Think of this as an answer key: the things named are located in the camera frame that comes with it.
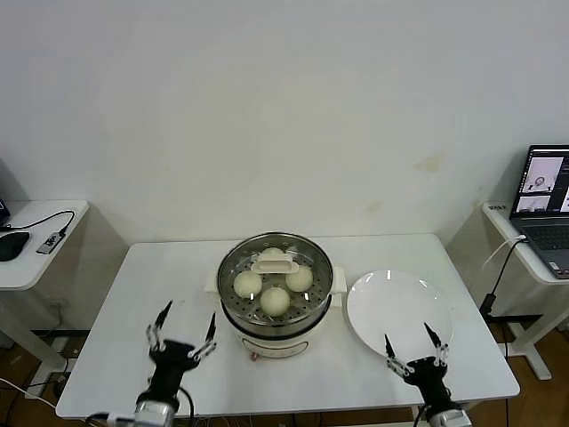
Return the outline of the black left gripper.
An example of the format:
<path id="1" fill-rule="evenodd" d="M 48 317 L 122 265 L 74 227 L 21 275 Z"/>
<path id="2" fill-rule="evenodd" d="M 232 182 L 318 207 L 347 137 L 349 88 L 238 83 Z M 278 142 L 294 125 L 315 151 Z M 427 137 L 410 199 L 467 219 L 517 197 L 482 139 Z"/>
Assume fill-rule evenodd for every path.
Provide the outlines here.
<path id="1" fill-rule="evenodd" d="M 204 343 L 198 349 L 192 344 L 165 340 L 162 330 L 172 304 L 173 300 L 170 300 L 146 328 L 149 357 L 155 364 L 148 387 L 152 399 L 173 399 L 177 395 L 183 375 L 199 365 L 195 360 L 209 356 L 217 347 L 214 340 L 217 330 L 215 312 L 212 314 Z"/>

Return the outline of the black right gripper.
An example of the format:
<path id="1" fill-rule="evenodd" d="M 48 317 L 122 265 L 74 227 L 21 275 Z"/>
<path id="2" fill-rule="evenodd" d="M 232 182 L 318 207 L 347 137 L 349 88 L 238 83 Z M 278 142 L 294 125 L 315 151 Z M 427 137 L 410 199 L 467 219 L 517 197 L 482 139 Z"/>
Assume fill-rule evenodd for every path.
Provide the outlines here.
<path id="1" fill-rule="evenodd" d="M 400 360 L 391 345 L 387 334 L 384 335 L 387 354 L 387 366 L 396 375 L 405 379 L 409 385 L 419 389 L 423 402 L 430 408 L 454 408 L 449 391 L 444 384 L 447 372 L 449 345 L 426 323 L 423 323 L 435 354 L 423 359 L 407 363 Z"/>

